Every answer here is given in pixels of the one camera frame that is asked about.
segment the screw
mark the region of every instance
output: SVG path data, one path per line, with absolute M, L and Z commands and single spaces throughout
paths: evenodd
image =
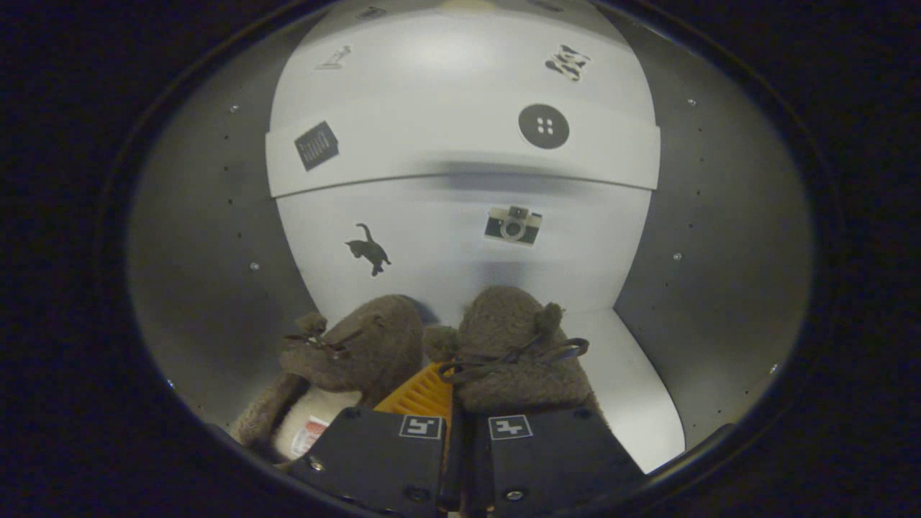
M 310 457 L 309 459 L 310 469 L 313 471 L 323 471 L 326 469 L 326 466 L 322 462 L 318 461 L 316 457 Z
M 417 488 L 416 486 L 406 488 L 405 495 L 406 498 L 412 501 L 428 501 L 428 499 L 431 498 L 428 489 Z

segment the black cat silhouette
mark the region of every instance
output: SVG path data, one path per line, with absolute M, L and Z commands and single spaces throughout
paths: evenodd
M 374 268 L 371 269 L 371 276 L 376 277 L 377 274 L 384 271 L 384 268 L 381 267 L 382 263 L 391 263 L 387 258 L 387 253 L 384 252 L 384 249 L 374 242 L 371 238 L 371 230 L 364 223 L 358 223 L 356 227 L 361 227 L 365 229 L 365 236 L 367 241 L 349 241 L 346 244 L 352 250 L 352 254 L 357 257 L 364 256 L 368 261 L 374 265 Z

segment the ribbon bow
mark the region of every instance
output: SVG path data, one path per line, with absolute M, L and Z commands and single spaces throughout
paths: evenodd
M 287 335 L 285 336 L 286 344 L 289 346 L 308 345 L 315 349 L 322 349 L 332 359 L 348 358 L 349 349 L 345 342 L 361 335 L 361 329 L 353 332 L 338 342 L 327 342 L 317 334 L 305 333 L 304 335 Z
M 537 362 L 550 364 L 561 359 L 570 359 L 582 356 L 589 350 L 589 341 L 585 338 L 569 338 L 557 346 L 550 347 L 539 354 L 532 354 L 530 351 L 537 344 L 542 343 L 547 335 L 535 336 L 524 347 L 513 347 L 504 356 L 493 356 L 463 351 L 458 355 L 457 361 L 442 364 L 438 368 L 438 377 L 445 383 L 463 383 L 484 377 L 490 372 L 497 371 L 506 365 L 514 365 L 519 359 L 529 353 L 528 356 L 534 358 Z

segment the black square sticker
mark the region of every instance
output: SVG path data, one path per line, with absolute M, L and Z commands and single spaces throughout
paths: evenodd
M 294 141 L 297 153 L 304 162 L 304 170 L 319 166 L 323 162 L 339 154 L 339 141 L 326 121 L 317 124 L 307 133 Z
M 501 416 L 489 418 L 489 437 L 493 441 L 505 439 L 524 439 L 534 434 L 530 431 L 528 418 L 525 416 Z
M 441 439 L 442 418 L 431 416 L 403 416 L 400 437 L 416 439 Z

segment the sticker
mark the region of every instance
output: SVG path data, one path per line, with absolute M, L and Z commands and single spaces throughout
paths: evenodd
M 343 48 L 332 53 L 332 55 L 330 56 L 330 59 L 326 60 L 326 63 L 322 65 L 317 65 L 315 68 L 317 70 L 339 70 L 340 68 L 343 67 L 342 64 L 339 63 L 339 61 L 350 53 L 352 53 L 352 46 L 345 45 Z
M 570 81 L 582 78 L 582 69 L 591 61 L 585 54 L 578 53 L 572 47 L 560 45 L 560 50 L 550 56 L 544 64 L 547 68 L 568 77 Z
M 533 435 L 530 432 L 528 418 L 525 416 L 489 418 L 489 437 L 493 441 L 524 439 L 525 437 L 533 437 Z
M 441 439 L 442 418 L 430 416 L 403 416 L 400 437 L 416 439 Z
M 541 149 L 556 149 L 569 138 L 569 122 L 553 106 L 532 104 L 519 114 L 519 130 L 525 140 Z
M 306 171 L 339 154 L 339 141 L 326 121 L 310 128 L 294 141 L 294 145 Z
M 386 14 L 387 14 L 387 11 L 381 8 L 378 8 L 378 7 L 370 6 L 369 8 L 365 9 L 360 14 L 358 14 L 355 17 L 355 19 L 359 21 L 371 21 L 372 19 L 381 18 Z
M 330 423 L 310 416 L 304 428 L 298 430 L 294 440 L 291 441 L 291 454 L 299 457 L 306 453 L 329 426 Z
M 544 0 L 528 0 L 528 3 L 532 6 L 540 7 L 541 9 L 546 9 L 552 13 L 562 13 L 563 8 L 557 4 L 551 4 L 550 2 L 545 2 Z
M 483 235 L 490 239 L 532 246 L 542 222 L 543 216 L 527 208 L 511 206 L 504 209 L 494 206 L 489 209 Z
M 352 250 L 352 255 L 354 255 L 356 259 L 359 257 L 368 259 L 371 265 L 374 266 L 371 268 L 371 276 L 377 277 L 378 274 L 384 271 L 383 264 L 387 263 L 390 265 L 391 261 L 387 258 L 387 253 L 384 252 L 384 248 L 377 244 L 371 237 L 371 229 L 369 229 L 366 224 L 358 223 L 356 227 L 365 229 L 365 238 L 367 241 L 347 241 L 345 244 Z

